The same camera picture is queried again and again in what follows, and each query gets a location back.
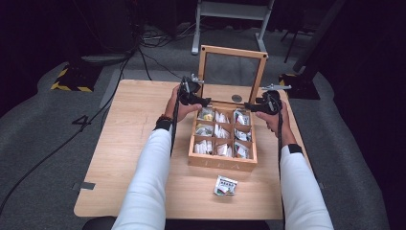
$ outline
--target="gray carpet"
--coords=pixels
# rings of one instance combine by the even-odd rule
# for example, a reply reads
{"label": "gray carpet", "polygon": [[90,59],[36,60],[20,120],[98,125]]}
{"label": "gray carpet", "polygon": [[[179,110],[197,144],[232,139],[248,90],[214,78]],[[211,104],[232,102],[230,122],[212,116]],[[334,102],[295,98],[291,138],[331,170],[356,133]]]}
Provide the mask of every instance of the gray carpet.
{"label": "gray carpet", "polygon": [[[258,31],[207,31],[201,43],[257,50],[254,33]],[[280,42],[282,36],[265,33],[270,58],[261,85],[278,83],[278,75],[293,73],[292,66],[308,42],[307,37],[299,36],[288,62],[283,63],[291,36]],[[142,49],[174,73],[197,73],[198,56],[191,55],[192,37],[161,48]],[[153,80],[179,81],[154,60],[146,57],[146,61]],[[92,93],[50,90],[63,67],[61,63],[45,74],[38,83],[38,94],[0,119],[2,200],[32,166],[79,130],[79,126],[71,125],[74,120],[82,115],[92,117],[99,111],[120,74],[120,64],[104,67]],[[126,65],[124,78],[147,80],[139,53]],[[321,74],[314,83],[320,101],[290,102],[313,170],[325,186],[322,193],[335,229],[389,229],[381,192],[334,105],[331,87]],[[0,217],[0,229],[81,229],[87,219],[73,213],[78,192],[72,186],[85,177],[102,130],[103,112],[21,183]],[[271,229],[282,229],[280,220],[267,222]]]}

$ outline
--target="metal rack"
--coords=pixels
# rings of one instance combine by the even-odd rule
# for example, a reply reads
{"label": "metal rack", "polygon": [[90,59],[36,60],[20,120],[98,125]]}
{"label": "metal rack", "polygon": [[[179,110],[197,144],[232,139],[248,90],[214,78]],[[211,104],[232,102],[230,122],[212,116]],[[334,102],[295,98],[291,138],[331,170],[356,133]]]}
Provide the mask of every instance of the metal rack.
{"label": "metal rack", "polygon": [[255,33],[259,50],[266,52],[265,45],[263,44],[263,34],[265,33],[268,24],[269,16],[271,15],[274,0],[270,0],[268,6],[250,6],[232,3],[217,3],[206,2],[198,0],[197,2],[197,16],[196,16],[196,30],[193,38],[192,54],[199,53],[199,40],[200,40],[200,16],[216,16],[228,18],[240,18],[262,21],[260,33]]}

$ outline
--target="black wristband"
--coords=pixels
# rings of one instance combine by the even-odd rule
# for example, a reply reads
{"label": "black wristband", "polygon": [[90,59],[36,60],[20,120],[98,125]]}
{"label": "black wristband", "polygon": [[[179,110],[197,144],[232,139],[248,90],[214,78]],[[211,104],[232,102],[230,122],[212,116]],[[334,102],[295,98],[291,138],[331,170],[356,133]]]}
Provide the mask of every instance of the black wristband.
{"label": "black wristband", "polygon": [[154,130],[156,130],[156,129],[158,129],[158,128],[162,128],[162,129],[164,129],[164,130],[166,130],[166,131],[169,131],[171,125],[172,125],[172,121],[169,121],[169,120],[161,120],[161,121],[158,121],[158,122],[156,123],[156,127],[155,127]]}
{"label": "black wristband", "polygon": [[297,144],[289,144],[287,145],[287,147],[289,148],[289,152],[290,153],[301,153],[304,154],[304,152],[302,151],[302,147],[300,147]]}

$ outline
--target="small box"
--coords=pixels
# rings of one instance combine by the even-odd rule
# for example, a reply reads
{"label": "small box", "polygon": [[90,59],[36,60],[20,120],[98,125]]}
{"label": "small box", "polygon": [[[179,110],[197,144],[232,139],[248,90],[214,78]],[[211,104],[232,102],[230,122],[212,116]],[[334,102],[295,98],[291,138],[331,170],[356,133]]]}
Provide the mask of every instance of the small box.
{"label": "small box", "polygon": [[[229,84],[207,83],[205,80],[205,74],[207,71],[205,70],[208,66],[207,57],[211,55],[220,55],[221,58],[248,58],[249,61],[255,62],[254,66],[257,69],[256,72],[254,72],[255,76],[253,77],[252,85],[235,86]],[[202,87],[197,92],[197,95],[203,98],[212,98],[210,109],[213,113],[212,115],[205,116],[204,119],[206,120],[203,120],[203,116],[201,116],[199,112],[195,112],[194,114],[192,137],[189,148],[189,165],[251,172],[258,164],[256,133],[253,118],[255,115],[244,108],[244,103],[255,103],[267,57],[268,55],[264,52],[206,45],[201,46],[198,77],[200,80],[205,81],[205,83],[201,85]],[[239,93],[243,92],[246,93],[246,97],[239,96]],[[248,124],[244,123],[242,120],[240,123],[236,122],[235,111],[240,115],[240,118],[245,118],[246,121],[248,121]],[[215,119],[216,112],[218,114],[223,114],[223,118],[229,120],[230,124],[218,122]],[[201,146],[196,146],[196,144],[200,145],[202,143],[211,143],[212,147],[203,148]],[[231,150],[224,149],[224,145],[227,145]]]}

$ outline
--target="wooden box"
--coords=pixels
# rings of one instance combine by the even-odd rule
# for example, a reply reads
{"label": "wooden box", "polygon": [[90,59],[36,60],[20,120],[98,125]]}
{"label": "wooden box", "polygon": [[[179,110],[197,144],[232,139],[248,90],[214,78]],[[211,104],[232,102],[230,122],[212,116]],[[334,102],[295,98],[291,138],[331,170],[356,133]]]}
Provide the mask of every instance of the wooden box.
{"label": "wooden box", "polygon": [[[254,72],[252,84],[249,86],[236,86],[228,84],[207,83],[207,81],[205,80],[205,75],[207,75],[208,72],[206,70],[208,68],[207,59],[208,56],[211,55],[220,55],[221,58],[248,58],[250,59],[250,61],[255,62],[255,64],[253,65]],[[218,111],[219,113],[222,113],[226,117],[228,117],[230,120],[230,124],[219,123],[215,120],[215,118],[213,121],[200,120],[198,119],[199,112],[195,112],[192,124],[192,137],[189,148],[189,165],[223,170],[251,172],[258,164],[256,133],[253,119],[253,116],[255,115],[244,108],[244,103],[255,103],[255,98],[259,90],[259,84],[262,78],[266,59],[267,54],[263,52],[254,52],[206,45],[201,46],[198,77],[200,80],[205,81],[205,83],[201,85],[202,87],[199,92],[197,92],[197,95],[203,98],[212,98],[212,102],[210,104],[212,110]],[[239,94],[244,92],[246,96],[241,97]],[[242,112],[244,115],[249,116],[248,126],[244,126],[234,122],[233,115],[236,109],[238,109],[238,111]],[[213,127],[213,129],[215,125],[218,125],[226,129],[230,133],[230,137],[218,138],[215,135],[202,136],[196,134],[196,127],[203,125],[211,126]],[[236,139],[235,128],[245,133],[251,131],[251,141],[241,141]],[[204,154],[195,152],[194,146],[204,140],[212,142],[213,153]],[[238,155],[236,152],[236,143],[238,143],[237,145],[243,145],[248,149],[247,158],[238,157],[240,155]],[[217,146],[221,146],[224,144],[227,144],[231,147],[232,157],[217,154]]]}

